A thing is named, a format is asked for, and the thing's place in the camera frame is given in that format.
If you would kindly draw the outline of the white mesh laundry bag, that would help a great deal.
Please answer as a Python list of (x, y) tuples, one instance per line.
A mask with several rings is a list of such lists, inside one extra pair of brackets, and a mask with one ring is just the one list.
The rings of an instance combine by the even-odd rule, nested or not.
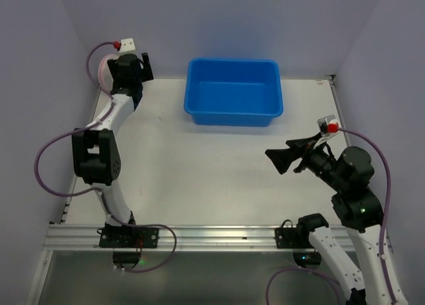
[(118, 55), (116, 54), (107, 54), (102, 58), (98, 66), (98, 81), (100, 83), (100, 86), (108, 92), (111, 91), (113, 86), (113, 78), (108, 67), (108, 61), (116, 60), (117, 58)]

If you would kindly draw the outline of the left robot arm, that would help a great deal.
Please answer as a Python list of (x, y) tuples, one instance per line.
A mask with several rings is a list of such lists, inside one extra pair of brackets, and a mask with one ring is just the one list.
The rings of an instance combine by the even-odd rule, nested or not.
[(107, 106), (87, 127), (72, 135), (74, 172), (90, 186), (102, 205), (106, 224), (135, 227), (118, 177), (122, 163), (116, 134), (143, 97), (143, 83), (153, 80), (149, 55), (122, 54), (107, 61), (113, 84)]

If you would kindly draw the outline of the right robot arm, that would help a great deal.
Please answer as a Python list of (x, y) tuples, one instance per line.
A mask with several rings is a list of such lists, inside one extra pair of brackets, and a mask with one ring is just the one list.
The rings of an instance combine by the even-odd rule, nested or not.
[(295, 230), (299, 240), (311, 245), (327, 263), (346, 303), (407, 304), (388, 248), (384, 210), (369, 187), (375, 172), (369, 153), (349, 146), (335, 157), (321, 134), (286, 144), (286, 149), (265, 151), (280, 174), (299, 160), (296, 173), (308, 169), (335, 191), (333, 210), (353, 243), (357, 263), (338, 243), (322, 214), (300, 217)]

